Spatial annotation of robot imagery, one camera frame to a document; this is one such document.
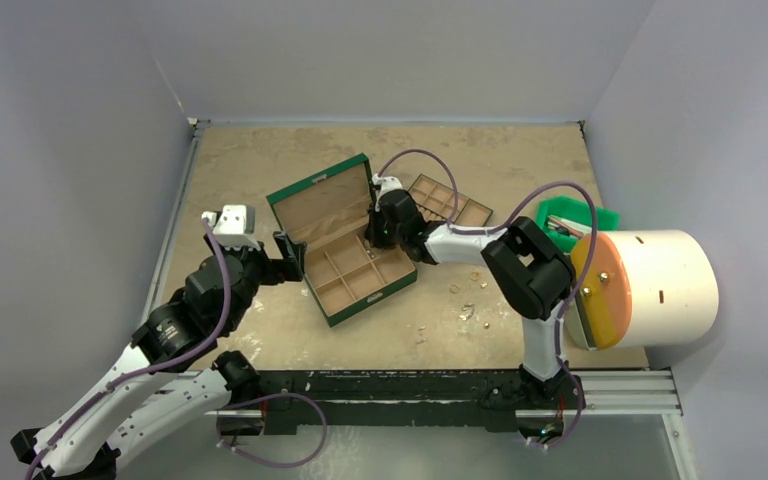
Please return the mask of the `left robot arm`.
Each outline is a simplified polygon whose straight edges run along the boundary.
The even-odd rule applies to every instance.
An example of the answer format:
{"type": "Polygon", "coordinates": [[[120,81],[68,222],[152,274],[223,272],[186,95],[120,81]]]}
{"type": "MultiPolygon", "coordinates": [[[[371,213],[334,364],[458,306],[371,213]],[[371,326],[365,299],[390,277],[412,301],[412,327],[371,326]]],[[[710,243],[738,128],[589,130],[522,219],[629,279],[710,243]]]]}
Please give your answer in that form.
{"type": "Polygon", "coordinates": [[[13,436],[28,479],[113,479],[147,447],[210,410],[262,402],[260,375],[240,351],[193,363],[241,323],[258,291],[304,278],[307,245],[278,231],[279,258],[243,233],[210,227],[212,249],[181,288],[152,310],[108,372],[49,426],[13,436]]]}

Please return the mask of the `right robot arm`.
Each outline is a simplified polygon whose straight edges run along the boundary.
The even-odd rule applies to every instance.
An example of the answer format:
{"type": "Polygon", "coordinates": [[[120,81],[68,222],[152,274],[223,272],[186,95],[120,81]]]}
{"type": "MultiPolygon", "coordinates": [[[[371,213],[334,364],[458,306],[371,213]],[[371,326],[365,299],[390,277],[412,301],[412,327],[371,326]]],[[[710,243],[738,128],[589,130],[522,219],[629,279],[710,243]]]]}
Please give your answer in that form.
{"type": "Polygon", "coordinates": [[[430,221],[401,187],[376,189],[366,237],[376,248],[400,247],[415,263],[484,267],[522,322],[521,392],[536,407],[556,399],[568,367],[560,329],[580,287],[569,257],[528,217],[494,233],[430,221]]]}

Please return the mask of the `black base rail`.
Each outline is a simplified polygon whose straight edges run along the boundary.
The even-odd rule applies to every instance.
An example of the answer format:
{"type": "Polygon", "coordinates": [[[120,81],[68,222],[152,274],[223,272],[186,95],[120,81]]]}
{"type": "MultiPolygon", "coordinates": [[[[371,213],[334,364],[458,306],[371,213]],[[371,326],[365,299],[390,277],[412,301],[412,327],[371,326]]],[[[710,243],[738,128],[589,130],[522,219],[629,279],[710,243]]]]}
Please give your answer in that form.
{"type": "Polygon", "coordinates": [[[301,426],[477,427],[550,442],[585,405],[577,376],[551,398],[523,390],[519,368],[469,370],[263,370],[233,396],[262,404],[223,414],[220,434],[294,435],[301,426]]]}

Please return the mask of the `green jewelry box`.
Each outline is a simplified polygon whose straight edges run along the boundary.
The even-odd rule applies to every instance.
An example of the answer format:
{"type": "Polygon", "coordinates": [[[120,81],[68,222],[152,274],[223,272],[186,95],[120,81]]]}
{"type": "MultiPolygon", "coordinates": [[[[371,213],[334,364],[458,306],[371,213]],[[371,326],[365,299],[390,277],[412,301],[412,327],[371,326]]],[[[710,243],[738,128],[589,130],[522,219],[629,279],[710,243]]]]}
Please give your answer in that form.
{"type": "Polygon", "coordinates": [[[335,327],[418,279],[399,247],[371,260],[364,233],[374,204],[369,158],[357,154],[266,196],[283,231],[307,245],[305,281],[335,327]]]}

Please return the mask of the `green plastic bin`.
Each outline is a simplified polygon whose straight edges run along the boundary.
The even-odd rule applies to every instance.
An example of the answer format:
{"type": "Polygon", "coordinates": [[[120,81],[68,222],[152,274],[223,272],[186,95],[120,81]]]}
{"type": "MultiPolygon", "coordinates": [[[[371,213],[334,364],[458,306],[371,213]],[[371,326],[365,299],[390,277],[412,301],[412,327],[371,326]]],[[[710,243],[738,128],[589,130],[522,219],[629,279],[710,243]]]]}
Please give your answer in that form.
{"type": "Polygon", "coordinates": [[[541,201],[536,222],[564,253],[569,253],[581,238],[589,234],[593,224],[588,204],[567,196],[541,201]]]}

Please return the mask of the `white cylinder orange lid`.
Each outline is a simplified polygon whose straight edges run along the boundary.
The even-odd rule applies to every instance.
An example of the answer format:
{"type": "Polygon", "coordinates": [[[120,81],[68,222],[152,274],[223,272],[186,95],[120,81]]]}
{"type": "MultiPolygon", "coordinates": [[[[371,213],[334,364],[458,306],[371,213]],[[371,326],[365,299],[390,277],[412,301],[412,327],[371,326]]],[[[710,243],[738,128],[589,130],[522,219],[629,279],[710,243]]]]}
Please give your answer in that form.
{"type": "Polygon", "coordinates": [[[713,268],[691,235],[606,231],[565,328],[587,350],[684,345],[711,329],[718,307],[713,268]]]}

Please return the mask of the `green ring tray insert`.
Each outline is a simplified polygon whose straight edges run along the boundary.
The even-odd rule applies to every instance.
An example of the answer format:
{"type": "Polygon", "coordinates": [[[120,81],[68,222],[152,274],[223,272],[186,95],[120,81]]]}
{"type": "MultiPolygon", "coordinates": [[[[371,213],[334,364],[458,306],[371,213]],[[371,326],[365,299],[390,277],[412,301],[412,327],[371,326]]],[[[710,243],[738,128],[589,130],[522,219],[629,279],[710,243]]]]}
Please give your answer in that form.
{"type": "Polygon", "coordinates": [[[408,188],[418,210],[426,221],[444,221],[451,214],[460,226],[484,227],[489,224],[493,210],[427,175],[420,174],[408,188]]]}

